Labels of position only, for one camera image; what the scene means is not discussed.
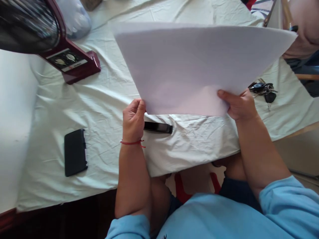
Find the light blue sleeve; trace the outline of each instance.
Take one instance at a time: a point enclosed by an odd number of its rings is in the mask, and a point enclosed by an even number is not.
[[[295,177],[272,182],[259,201],[264,215],[293,238],[319,238],[319,195]]]
[[[128,215],[114,219],[106,239],[149,239],[150,222],[145,215]]]

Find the finger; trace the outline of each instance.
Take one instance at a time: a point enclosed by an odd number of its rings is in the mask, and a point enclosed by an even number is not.
[[[250,90],[248,88],[245,89],[243,93],[241,93],[239,96],[251,96]]]
[[[127,110],[127,111],[133,111],[134,113],[136,113],[140,101],[141,101],[141,99],[134,99],[134,100],[126,107],[125,110]]]
[[[146,112],[146,104],[144,100],[140,100],[139,106],[137,108],[136,115],[138,117],[144,117],[144,114]]]
[[[223,90],[219,90],[217,92],[217,95],[219,98],[221,98],[222,100],[225,100],[230,105],[238,103],[238,100],[240,99],[239,96],[233,95],[233,94],[228,93],[227,91],[223,91]]]

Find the light blue shirt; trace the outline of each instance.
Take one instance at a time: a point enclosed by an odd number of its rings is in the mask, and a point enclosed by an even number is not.
[[[269,184],[259,195],[264,214],[216,194],[196,194],[165,222],[157,239],[319,238],[319,196],[293,176]],[[150,238],[144,215],[111,223],[107,239]]]

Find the red chair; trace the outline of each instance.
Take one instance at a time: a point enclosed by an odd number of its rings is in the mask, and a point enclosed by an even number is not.
[[[217,179],[217,175],[215,173],[210,173],[210,178],[212,180],[214,189],[215,189],[215,194],[219,194],[220,191],[220,184],[218,182]],[[184,191],[184,186],[183,186],[183,181],[182,181],[182,177],[179,173],[175,174],[175,187],[176,187],[176,197],[178,198],[178,200],[181,201],[181,203],[185,203],[187,202],[193,195],[191,194],[187,194]]]

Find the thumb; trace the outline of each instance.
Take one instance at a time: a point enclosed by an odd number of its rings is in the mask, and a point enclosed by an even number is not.
[[[138,117],[144,117],[145,112],[146,112],[146,104],[144,100],[141,100],[139,103],[139,106],[137,107],[136,115]]]
[[[238,102],[238,98],[240,98],[239,96],[233,95],[233,94],[228,93],[227,91],[223,91],[223,90],[219,90],[217,92],[217,95],[219,98],[221,98],[222,100],[225,100],[230,105],[236,104]]]

